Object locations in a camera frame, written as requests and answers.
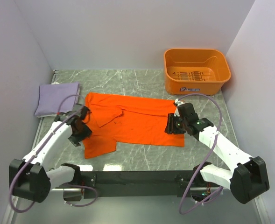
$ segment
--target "purple folded cloth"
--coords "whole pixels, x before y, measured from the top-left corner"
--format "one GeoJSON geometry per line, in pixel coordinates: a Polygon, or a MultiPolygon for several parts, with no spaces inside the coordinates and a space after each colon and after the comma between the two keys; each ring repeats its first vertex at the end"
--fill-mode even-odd
{"type": "MultiPolygon", "coordinates": [[[[40,85],[39,105],[35,112],[37,117],[56,115],[60,103],[69,95],[78,94],[79,83],[40,85]]],[[[70,97],[63,103],[60,112],[72,111],[77,97],[70,97]]]]}

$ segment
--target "label on basket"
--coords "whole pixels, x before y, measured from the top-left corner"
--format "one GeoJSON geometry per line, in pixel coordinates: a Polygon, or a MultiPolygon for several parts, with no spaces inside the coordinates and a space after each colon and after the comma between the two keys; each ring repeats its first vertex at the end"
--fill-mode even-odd
{"type": "Polygon", "coordinates": [[[187,87],[181,87],[180,91],[190,91],[190,92],[197,92],[199,89],[189,89],[187,87]]]}

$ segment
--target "laundry basket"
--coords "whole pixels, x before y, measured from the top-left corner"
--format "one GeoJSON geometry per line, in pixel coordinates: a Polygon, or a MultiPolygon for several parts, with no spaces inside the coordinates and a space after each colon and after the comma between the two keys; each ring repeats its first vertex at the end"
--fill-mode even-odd
{"type": "Polygon", "coordinates": [[[164,69],[165,89],[172,95],[214,95],[231,77],[225,56],[214,49],[169,49],[164,69]]]}

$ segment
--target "gray marble table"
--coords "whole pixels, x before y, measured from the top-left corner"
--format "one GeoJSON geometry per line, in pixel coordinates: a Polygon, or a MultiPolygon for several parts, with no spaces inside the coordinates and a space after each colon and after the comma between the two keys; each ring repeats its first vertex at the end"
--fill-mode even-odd
{"type": "MultiPolygon", "coordinates": [[[[80,82],[80,95],[90,91],[126,96],[176,99],[164,88],[163,70],[59,70],[54,80],[59,83],[80,82]]],[[[218,92],[213,98],[223,113],[220,131],[235,145],[237,144],[233,127],[227,112],[223,95],[218,92]]],[[[200,96],[186,98],[194,105],[199,117],[206,117],[218,124],[219,113],[215,105],[200,96]]],[[[38,141],[49,130],[53,117],[43,118],[39,129],[38,141]]],[[[51,167],[57,168],[64,162],[89,165],[93,171],[102,170],[187,170],[200,164],[209,148],[185,135],[185,147],[166,147],[140,144],[117,143],[116,152],[91,159],[84,158],[84,147],[74,147],[68,140],[63,142],[63,152],[52,161],[51,167]]],[[[226,168],[225,163],[215,154],[208,159],[214,165],[226,168]]]]}

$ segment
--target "orange cloth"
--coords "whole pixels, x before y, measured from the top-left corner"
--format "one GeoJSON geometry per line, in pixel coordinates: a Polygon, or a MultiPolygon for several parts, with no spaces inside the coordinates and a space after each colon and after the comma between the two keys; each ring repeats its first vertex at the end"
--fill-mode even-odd
{"type": "Polygon", "coordinates": [[[116,150],[116,142],[184,146],[184,135],[164,132],[167,115],[175,111],[173,100],[89,93],[85,105],[91,110],[84,120],[92,130],[83,140],[85,158],[116,150]]]}

